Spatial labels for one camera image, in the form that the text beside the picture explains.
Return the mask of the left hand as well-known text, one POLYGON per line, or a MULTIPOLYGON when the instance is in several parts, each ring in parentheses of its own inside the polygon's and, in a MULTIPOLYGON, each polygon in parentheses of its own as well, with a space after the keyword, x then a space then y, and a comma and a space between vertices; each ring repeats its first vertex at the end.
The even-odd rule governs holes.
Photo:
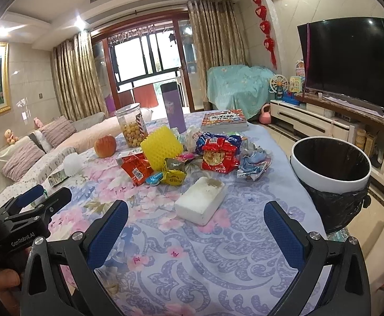
POLYGON ((0 269, 0 301, 10 315, 20 315, 20 298, 17 296, 16 290, 21 287, 24 272, 24 268, 0 269))

